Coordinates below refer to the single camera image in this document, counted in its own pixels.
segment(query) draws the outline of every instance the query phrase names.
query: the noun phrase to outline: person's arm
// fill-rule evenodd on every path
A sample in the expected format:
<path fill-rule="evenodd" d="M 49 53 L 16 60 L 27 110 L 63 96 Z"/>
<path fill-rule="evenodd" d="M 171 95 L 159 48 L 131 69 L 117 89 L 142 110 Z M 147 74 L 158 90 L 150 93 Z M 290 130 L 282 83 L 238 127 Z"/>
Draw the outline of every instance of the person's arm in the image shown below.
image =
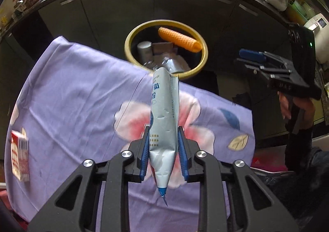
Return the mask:
<path fill-rule="evenodd" d="M 282 93 L 279 94 L 282 116 L 290 119 L 291 113 L 288 109 L 288 100 Z M 315 114 L 315 107 L 309 98 L 294 97 L 296 106 L 305 110 L 304 119 L 300 125 L 297 135 L 290 134 L 289 142 L 285 152 L 285 163 L 290 171 L 299 173 L 305 171 L 311 164 L 319 148 L 312 148 L 312 129 Z"/>

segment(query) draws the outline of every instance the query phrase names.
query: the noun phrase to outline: red object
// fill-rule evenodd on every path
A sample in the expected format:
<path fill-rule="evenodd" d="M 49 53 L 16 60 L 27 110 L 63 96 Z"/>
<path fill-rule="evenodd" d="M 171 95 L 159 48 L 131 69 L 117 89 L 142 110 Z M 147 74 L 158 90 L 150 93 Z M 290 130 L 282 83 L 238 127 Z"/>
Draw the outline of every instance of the red object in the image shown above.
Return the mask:
<path fill-rule="evenodd" d="M 12 213 L 13 217 L 16 219 L 16 221 L 19 223 L 19 225 L 26 231 L 29 223 L 27 221 L 23 220 L 19 215 L 17 215 L 13 211 L 13 209 L 9 203 L 9 199 L 8 199 L 6 190 L 0 191 L 0 198 L 2 199 L 4 205 L 7 207 L 7 209 Z"/>

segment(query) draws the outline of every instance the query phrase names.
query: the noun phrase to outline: beige leaf pattern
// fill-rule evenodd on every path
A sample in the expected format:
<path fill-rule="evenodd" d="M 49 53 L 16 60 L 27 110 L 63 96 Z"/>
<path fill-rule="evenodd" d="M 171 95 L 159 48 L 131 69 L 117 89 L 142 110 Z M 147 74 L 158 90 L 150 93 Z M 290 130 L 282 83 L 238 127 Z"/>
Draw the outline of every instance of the beige leaf pattern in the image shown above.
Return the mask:
<path fill-rule="evenodd" d="M 231 143 L 228 145 L 230 150 L 242 150 L 247 145 L 249 136 L 247 134 L 239 135 L 232 139 Z"/>

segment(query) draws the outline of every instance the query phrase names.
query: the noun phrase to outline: kitchen cabinet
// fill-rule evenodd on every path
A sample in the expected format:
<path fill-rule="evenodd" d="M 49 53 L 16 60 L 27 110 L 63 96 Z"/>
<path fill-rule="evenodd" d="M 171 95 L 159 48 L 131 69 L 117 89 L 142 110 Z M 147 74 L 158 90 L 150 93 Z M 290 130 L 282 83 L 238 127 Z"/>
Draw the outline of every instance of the kitchen cabinet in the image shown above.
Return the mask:
<path fill-rule="evenodd" d="M 231 72 L 233 61 L 241 48 L 273 52 L 288 40 L 285 26 L 248 3 L 238 0 L 213 54 L 209 55 L 211 69 Z"/>
<path fill-rule="evenodd" d="M 0 160 L 3 160 L 7 130 L 17 96 L 12 94 L 2 83 L 0 83 L 0 94 Z"/>
<path fill-rule="evenodd" d="M 5 41 L 11 47 L 11 49 L 22 59 L 24 60 L 27 65 L 30 67 L 30 70 L 35 65 L 35 61 L 27 54 L 25 49 L 21 47 L 21 45 L 17 42 L 14 35 L 10 33 L 8 36 L 5 37 Z"/>
<path fill-rule="evenodd" d="M 0 83 L 12 94 L 18 96 L 29 74 L 30 66 L 8 45 L 0 43 Z"/>
<path fill-rule="evenodd" d="M 287 133 L 276 93 L 252 105 L 251 110 L 256 140 Z"/>
<path fill-rule="evenodd" d="M 155 0 L 155 18 L 180 21 L 198 31 L 211 52 L 236 0 Z"/>
<path fill-rule="evenodd" d="M 57 0 L 39 9 L 39 14 L 54 38 L 99 49 L 84 13 L 81 0 Z"/>
<path fill-rule="evenodd" d="M 154 0 L 82 0 L 101 51 L 125 59 L 124 42 L 139 24 L 154 17 Z"/>

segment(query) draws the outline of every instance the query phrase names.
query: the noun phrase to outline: silver bolt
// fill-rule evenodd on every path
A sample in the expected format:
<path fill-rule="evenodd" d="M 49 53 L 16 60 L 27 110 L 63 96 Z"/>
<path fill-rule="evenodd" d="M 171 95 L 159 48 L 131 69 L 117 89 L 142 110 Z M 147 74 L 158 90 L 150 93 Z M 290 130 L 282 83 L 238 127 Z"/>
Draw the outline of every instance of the silver bolt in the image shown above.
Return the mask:
<path fill-rule="evenodd" d="M 83 162 L 83 166 L 84 166 L 84 167 L 90 167 L 90 166 L 92 166 L 93 163 L 94 163 L 94 162 L 93 162 L 92 160 L 85 160 L 85 161 Z"/>
<path fill-rule="evenodd" d="M 200 150 L 196 153 L 196 156 L 198 156 L 199 158 L 204 158 L 207 156 L 207 153 L 203 150 Z"/>
<path fill-rule="evenodd" d="M 131 156 L 131 151 L 129 151 L 129 150 L 125 150 L 125 151 L 123 151 L 122 153 L 121 153 L 121 155 L 122 155 L 122 157 L 124 157 L 124 158 L 128 158 L 128 157 L 130 157 Z"/>
<path fill-rule="evenodd" d="M 237 167 L 243 167 L 245 165 L 244 161 L 241 161 L 241 160 L 237 160 L 234 162 L 234 164 L 237 166 Z"/>

